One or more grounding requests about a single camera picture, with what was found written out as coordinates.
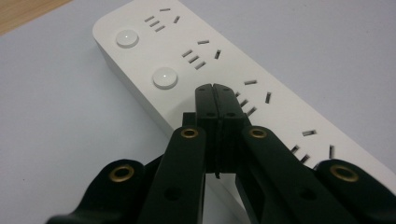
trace table surface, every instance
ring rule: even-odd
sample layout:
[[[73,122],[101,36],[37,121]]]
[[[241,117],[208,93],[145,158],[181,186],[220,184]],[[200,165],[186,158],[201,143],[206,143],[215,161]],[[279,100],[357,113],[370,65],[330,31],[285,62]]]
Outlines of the table surface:
[[[127,2],[72,1],[0,36],[0,223],[69,213],[108,163],[166,148],[92,37]],[[396,2],[181,2],[396,172]],[[205,199],[205,223],[238,223]]]

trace screw hole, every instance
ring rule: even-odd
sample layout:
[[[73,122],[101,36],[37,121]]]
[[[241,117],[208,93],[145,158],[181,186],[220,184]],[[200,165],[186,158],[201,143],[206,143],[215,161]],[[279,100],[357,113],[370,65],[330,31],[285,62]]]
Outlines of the screw hole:
[[[335,164],[330,167],[330,172],[337,178],[346,182],[356,182],[359,180],[358,174],[344,165]]]
[[[255,138],[264,138],[267,136],[267,133],[264,130],[261,129],[251,129],[249,131],[250,135],[255,137]]]
[[[198,131],[196,131],[195,129],[184,129],[183,131],[181,131],[181,136],[185,138],[194,138],[198,136]]]
[[[120,165],[114,168],[109,174],[111,181],[120,183],[129,180],[134,176],[134,168],[128,164]]]

